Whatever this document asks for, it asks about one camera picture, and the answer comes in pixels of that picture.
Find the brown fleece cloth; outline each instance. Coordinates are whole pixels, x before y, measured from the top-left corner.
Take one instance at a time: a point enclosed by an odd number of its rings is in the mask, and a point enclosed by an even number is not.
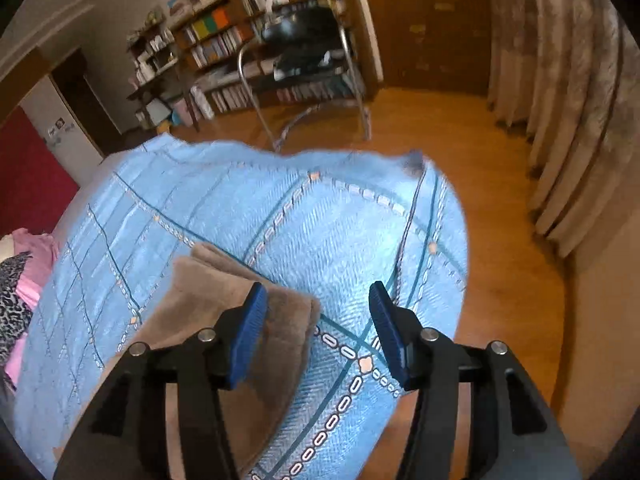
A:
[[[214,326],[224,310],[242,305],[254,282],[261,282],[268,294],[262,333],[245,381],[232,392],[220,391],[226,433],[241,478],[260,458],[293,400],[320,316],[318,300],[264,280],[212,245],[197,244],[191,256],[175,259],[171,289],[129,342],[143,341],[152,349],[180,344],[199,329]],[[105,366],[98,388],[120,356]],[[181,480],[177,417],[177,387],[168,384],[170,473]]]

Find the wooden door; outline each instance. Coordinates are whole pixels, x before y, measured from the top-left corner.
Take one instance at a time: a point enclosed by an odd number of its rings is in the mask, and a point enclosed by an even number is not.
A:
[[[58,91],[103,156],[122,150],[122,136],[86,81],[86,59],[74,51],[51,71]]]
[[[489,0],[368,0],[388,86],[486,94]]]

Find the bed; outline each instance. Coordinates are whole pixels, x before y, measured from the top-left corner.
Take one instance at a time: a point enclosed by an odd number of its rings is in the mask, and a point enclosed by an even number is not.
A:
[[[207,241],[322,307],[286,420],[248,477],[355,479],[402,394],[388,374],[367,294],[376,280],[393,286],[416,185],[405,157],[282,157],[168,135],[108,158],[54,231],[60,257],[26,341],[16,440],[52,478],[54,450],[105,362],[126,348],[166,292],[171,261]],[[466,247],[460,203],[427,160],[399,298],[424,325],[452,337]]]

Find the green book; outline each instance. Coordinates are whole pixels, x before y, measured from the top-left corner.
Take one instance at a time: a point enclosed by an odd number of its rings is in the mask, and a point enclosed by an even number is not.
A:
[[[216,25],[216,20],[213,19],[213,16],[205,16],[202,21],[204,22],[205,27],[209,32],[216,32],[218,30],[218,26]]]

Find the curtain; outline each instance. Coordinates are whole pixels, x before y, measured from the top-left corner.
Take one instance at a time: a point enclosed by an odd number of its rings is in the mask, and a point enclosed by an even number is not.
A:
[[[573,251],[640,142],[640,49],[609,0],[492,0],[489,103],[526,122],[535,229]]]

